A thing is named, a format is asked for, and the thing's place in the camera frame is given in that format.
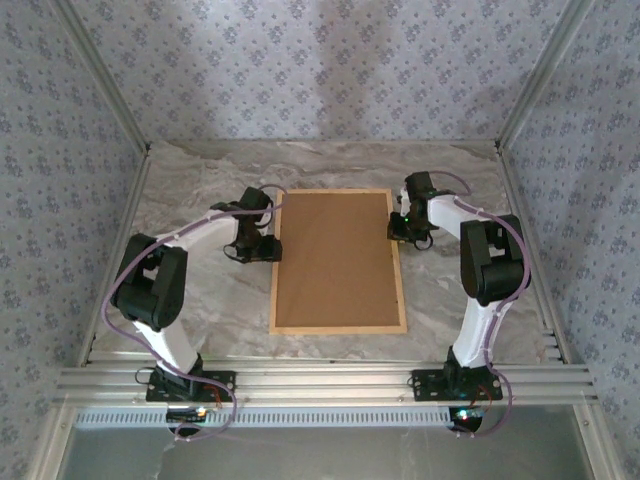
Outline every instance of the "cork board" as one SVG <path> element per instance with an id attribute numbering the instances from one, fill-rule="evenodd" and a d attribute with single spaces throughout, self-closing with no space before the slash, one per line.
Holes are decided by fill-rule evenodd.
<path id="1" fill-rule="evenodd" d="M 289 190 L 276 213 L 269 333 L 406 333 L 391 191 Z"/>

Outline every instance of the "black bracket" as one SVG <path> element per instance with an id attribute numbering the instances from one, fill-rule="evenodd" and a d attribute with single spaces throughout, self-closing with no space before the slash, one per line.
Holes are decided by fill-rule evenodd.
<path id="1" fill-rule="evenodd" d="M 500 379 L 487 367 L 461 367 L 451 347 L 442 369 L 413 370 L 409 383 L 416 402 L 502 399 Z"/>
<path id="2" fill-rule="evenodd" d="M 216 380 L 231 391 L 235 391 L 236 372 L 230 370 L 202 370 L 202 358 L 198 360 L 189 375 Z M 223 389 L 212 385 L 187 380 L 156 366 L 147 384 L 147 402 L 195 402 L 228 403 L 231 396 Z"/>
<path id="3" fill-rule="evenodd" d="M 269 196 L 258 188 L 248 187 L 240 201 L 217 203 L 212 210 L 233 212 L 234 210 L 265 210 L 273 206 Z M 260 229 L 266 225 L 257 225 L 262 214 L 234 216 L 238 220 L 238 235 L 228 245 L 236 250 L 235 256 L 225 252 L 227 257 L 240 263 L 279 262 L 282 260 L 282 244 L 273 235 L 262 235 Z"/>
<path id="4" fill-rule="evenodd" d="M 518 217 L 502 215 L 499 218 L 522 236 Z M 492 256 L 490 247 L 504 253 Z M 493 220 L 460 224 L 460 277 L 467 295 L 487 306 L 515 292 L 523 275 L 522 251 L 502 225 Z"/>
<path id="5" fill-rule="evenodd" d="M 407 195 L 411 205 L 406 217 L 398 212 L 389 215 L 387 226 L 387 238 L 404 242 L 415 243 L 430 240 L 431 231 L 438 227 L 429 222 L 428 202 L 440 195 L 451 195 L 450 190 L 437 190 L 431 182 L 429 172 L 416 172 L 404 179 L 407 187 Z"/>
<path id="6" fill-rule="evenodd" d="M 129 239 L 118 275 L 156 239 L 142 233 Z M 176 319 L 184 302 L 187 276 L 187 252 L 178 247 L 162 246 L 151 252 L 124 279 L 111 297 L 127 320 L 138 320 L 155 332 L 168 327 Z M 146 271 L 156 270 L 155 279 Z"/>

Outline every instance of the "wooden frame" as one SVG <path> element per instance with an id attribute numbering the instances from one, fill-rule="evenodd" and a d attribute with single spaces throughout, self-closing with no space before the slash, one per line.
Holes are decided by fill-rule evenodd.
<path id="1" fill-rule="evenodd" d="M 289 195 L 303 194 L 351 194 L 351 193 L 377 193 L 385 194 L 387 197 L 387 207 L 389 213 L 393 211 L 393 200 L 390 189 L 384 188 L 329 188 L 329 189 L 292 189 L 288 190 Z M 278 192 L 277 203 L 282 202 L 284 195 Z M 282 210 L 276 211 L 275 219 L 275 236 L 280 238 L 282 225 Z M 269 314 L 269 333 L 272 335 L 349 335 L 349 334 L 400 334 L 407 333 L 407 315 L 404 303 L 404 291 L 402 288 L 402 274 L 400 270 L 400 255 L 398 253 L 398 243 L 392 240 L 391 255 L 393 258 L 393 270 L 396 287 L 396 296 L 398 300 L 398 318 L 399 325 L 389 326 L 345 326 L 345 327 L 277 327 L 276 313 L 278 300 L 278 265 L 273 264 L 271 274 L 271 311 Z"/>

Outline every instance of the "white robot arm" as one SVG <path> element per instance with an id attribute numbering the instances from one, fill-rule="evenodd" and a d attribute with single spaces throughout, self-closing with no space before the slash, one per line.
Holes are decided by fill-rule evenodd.
<path id="1" fill-rule="evenodd" d="M 148 344 L 164 359 L 165 363 L 157 363 L 150 382 L 156 387 L 154 390 L 167 395 L 165 398 L 193 400 L 198 398 L 199 389 L 203 387 L 175 375 L 171 367 L 194 377 L 207 374 L 202 371 L 202 359 L 189 343 L 178 316 L 184 301 L 189 261 L 221 247 L 235 248 L 234 256 L 226 251 L 225 254 L 241 263 L 280 261 L 282 246 L 279 240 L 265 234 L 271 213 L 262 212 L 270 206 L 273 207 L 273 202 L 262 190 L 247 188 L 240 201 L 216 204 L 202 218 L 159 236 L 175 236 L 175 239 L 142 260 L 111 297 L 111 303 L 134 323 Z M 244 214 L 234 215 L 234 211 L 244 211 Z M 227 216 L 214 218 L 223 213 Z M 195 224 L 201 225 L 189 229 Z M 131 237 L 118 275 L 156 241 L 144 234 Z M 145 275 L 149 272 L 154 272 L 155 276 Z"/>
<path id="2" fill-rule="evenodd" d="M 460 241 L 460 274 L 468 295 L 466 312 L 444 373 L 440 372 L 440 384 L 427 393 L 432 400 L 474 395 L 478 385 L 484 388 L 483 383 L 494 383 L 487 358 L 491 361 L 496 334 L 513 303 L 505 300 L 522 283 L 523 253 L 498 221 L 470 213 L 459 206 L 453 192 L 435 189 L 428 172 L 408 176 L 398 201 L 400 212 L 392 213 L 389 219 L 390 239 L 413 243 L 416 248 L 417 242 L 429 241 L 428 249 L 433 244 L 430 232 L 442 228 Z M 520 222 L 515 216 L 500 216 L 499 221 L 520 233 Z M 492 255 L 492 249 L 503 253 Z M 487 338 L 494 322 L 491 337 Z M 436 389 L 447 390 L 448 394 L 433 398 L 439 393 Z"/>

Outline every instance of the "patterned wallpaper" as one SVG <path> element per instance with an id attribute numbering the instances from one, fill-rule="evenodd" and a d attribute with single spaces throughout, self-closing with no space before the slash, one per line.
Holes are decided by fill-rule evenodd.
<path id="1" fill-rule="evenodd" d="M 0 4 L 0 478 L 23 478 L 137 163 L 44 0 Z"/>
<path id="2" fill-rule="evenodd" d="M 148 140 L 491 139 L 566 0 L 73 0 Z"/>
<path id="3" fill-rule="evenodd" d="M 512 147 L 567 324 L 640 478 L 640 4 L 598 1 Z"/>

